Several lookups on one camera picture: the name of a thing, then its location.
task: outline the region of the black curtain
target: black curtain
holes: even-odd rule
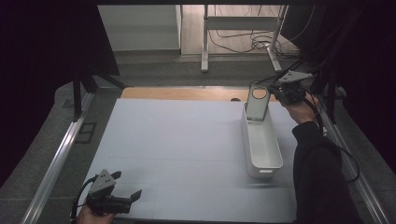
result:
[[[0,3],[0,186],[47,118],[55,91],[76,72],[94,75],[88,67],[119,74],[95,2]]]
[[[344,106],[396,173],[396,4],[371,1],[334,63]]]

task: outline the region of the black sleeve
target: black sleeve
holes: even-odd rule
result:
[[[298,142],[293,164],[296,223],[363,223],[341,170],[339,149],[315,122],[300,124],[293,134]]]

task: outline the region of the person's arm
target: person's arm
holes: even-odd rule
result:
[[[317,105],[317,99],[306,99]],[[292,130],[298,144],[293,163],[295,223],[363,223],[341,170],[341,153],[319,131],[312,108],[304,102],[283,106],[298,123]]]
[[[110,224],[116,214],[98,216],[84,204],[78,213],[77,224]]]

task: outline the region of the table leg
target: table leg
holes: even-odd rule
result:
[[[208,71],[208,61],[209,61],[209,45],[207,43],[207,5],[205,5],[205,15],[204,15],[204,43],[202,45],[202,64],[201,71],[206,73]]]
[[[273,33],[271,44],[267,48],[268,55],[270,56],[274,70],[277,73],[282,72],[282,67],[280,66],[279,60],[276,57],[275,47],[276,47],[277,37],[279,36],[279,33],[280,33],[280,28],[282,27],[283,20],[285,19],[285,14],[286,14],[287,8],[288,8],[287,6],[282,6],[282,11],[280,12],[279,17],[277,18],[276,28]]]

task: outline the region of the hand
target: hand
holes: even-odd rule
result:
[[[314,96],[312,97],[311,95],[307,94],[305,98],[312,104],[312,105],[317,105],[318,104],[318,99]],[[294,119],[298,124],[308,122],[308,121],[314,121],[316,116],[314,111],[312,110],[309,105],[302,101],[298,104],[295,105],[283,105],[288,111],[292,119]]]
[[[116,214],[99,216],[95,214],[88,205],[83,205],[78,213],[77,224],[109,224]]]

